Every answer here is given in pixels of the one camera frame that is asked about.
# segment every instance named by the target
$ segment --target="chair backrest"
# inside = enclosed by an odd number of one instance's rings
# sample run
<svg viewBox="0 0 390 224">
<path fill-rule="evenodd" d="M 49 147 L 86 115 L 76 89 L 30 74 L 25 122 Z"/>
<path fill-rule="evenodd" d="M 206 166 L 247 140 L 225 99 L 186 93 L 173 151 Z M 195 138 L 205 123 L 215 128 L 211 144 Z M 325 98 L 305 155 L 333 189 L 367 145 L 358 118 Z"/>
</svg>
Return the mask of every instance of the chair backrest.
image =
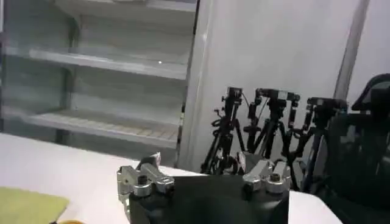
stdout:
<svg viewBox="0 0 390 224">
<path fill-rule="evenodd" d="M 343 114 L 329 126 L 327 186 L 339 197 L 390 209 L 390 119 Z"/>
</svg>

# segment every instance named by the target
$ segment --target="white table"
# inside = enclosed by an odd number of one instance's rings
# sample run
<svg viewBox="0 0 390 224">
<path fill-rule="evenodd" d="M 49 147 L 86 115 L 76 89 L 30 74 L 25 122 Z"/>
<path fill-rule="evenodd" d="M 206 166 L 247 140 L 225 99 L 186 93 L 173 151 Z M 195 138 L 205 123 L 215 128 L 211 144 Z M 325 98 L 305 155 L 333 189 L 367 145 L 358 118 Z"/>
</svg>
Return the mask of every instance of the white table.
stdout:
<svg viewBox="0 0 390 224">
<path fill-rule="evenodd" d="M 0 134 L 0 186 L 17 187 L 70 200 L 60 220 L 126 224 L 116 171 L 137 161 Z M 172 176 L 197 173 L 167 167 Z M 289 223 L 341 223 L 318 198 L 290 193 Z"/>
</svg>

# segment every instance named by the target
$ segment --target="shelf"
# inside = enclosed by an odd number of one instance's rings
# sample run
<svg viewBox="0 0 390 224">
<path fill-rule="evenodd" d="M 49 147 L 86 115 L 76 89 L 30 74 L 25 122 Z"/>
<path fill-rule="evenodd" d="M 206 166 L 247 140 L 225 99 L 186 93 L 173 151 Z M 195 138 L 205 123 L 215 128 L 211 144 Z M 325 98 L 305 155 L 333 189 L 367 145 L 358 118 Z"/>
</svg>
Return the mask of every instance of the shelf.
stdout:
<svg viewBox="0 0 390 224">
<path fill-rule="evenodd" d="M 28 116 L 25 122 L 45 127 L 141 142 L 175 149 L 178 126 L 140 119 L 118 119 L 87 111 L 56 111 Z"/>
<path fill-rule="evenodd" d="M 109 58 L 88 55 L 50 52 L 39 49 L 24 49 L 5 47 L 5 54 L 38 61 L 77 65 L 91 68 L 108 69 L 112 71 L 130 72 L 141 75 L 151 75 L 169 79 L 186 79 L 186 65 L 165 63 L 162 61 L 134 58 L 132 62 L 112 60 Z"/>
<path fill-rule="evenodd" d="M 196 0 L 56 0 L 55 4 L 57 4 L 59 7 L 68 5 L 77 6 L 80 4 L 95 4 L 100 6 L 112 5 L 122 8 L 145 7 L 151 9 L 174 10 L 191 13 L 196 11 Z"/>
</svg>

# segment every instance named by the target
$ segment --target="shelving unit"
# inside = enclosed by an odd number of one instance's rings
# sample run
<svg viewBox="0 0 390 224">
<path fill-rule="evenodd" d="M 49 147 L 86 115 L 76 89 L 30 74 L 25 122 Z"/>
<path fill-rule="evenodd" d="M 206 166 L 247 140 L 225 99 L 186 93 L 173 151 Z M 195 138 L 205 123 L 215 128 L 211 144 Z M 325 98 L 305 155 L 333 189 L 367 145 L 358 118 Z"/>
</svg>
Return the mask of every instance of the shelving unit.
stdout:
<svg viewBox="0 0 390 224">
<path fill-rule="evenodd" d="M 90 135 L 178 149 L 196 4 L 7 0 L 2 118 L 34 136 L 51 128 L 59 144 Z"/>
</svg>

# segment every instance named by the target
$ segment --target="white wall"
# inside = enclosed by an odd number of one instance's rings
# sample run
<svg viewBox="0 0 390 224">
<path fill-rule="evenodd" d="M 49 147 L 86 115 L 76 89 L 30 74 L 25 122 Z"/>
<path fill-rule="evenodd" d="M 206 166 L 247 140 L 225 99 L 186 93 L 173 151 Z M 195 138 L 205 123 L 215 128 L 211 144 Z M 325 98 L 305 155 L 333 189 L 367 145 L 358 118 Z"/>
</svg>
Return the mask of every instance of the white wall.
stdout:
<svg viewBox="0 0 390 224">
<path fill-rule="evenodd" d="M 371 0 L 347 100 L 354 103 L 375 75 L 390 73 L 390 1 Z"/>
<path fill-rule="evenodd" d="M 249 100 L 259 87 L 299 93 L 297 126 L 308 97 L 332 97 L 356 6 L 356 0 L 214 0 L 192 161 L 184 168 L 199 170 L 212 141 L 213 109 L 228 86 L 243 87 Z M 246 115 L 243 104 L 241 126 Z"/>
</svg>

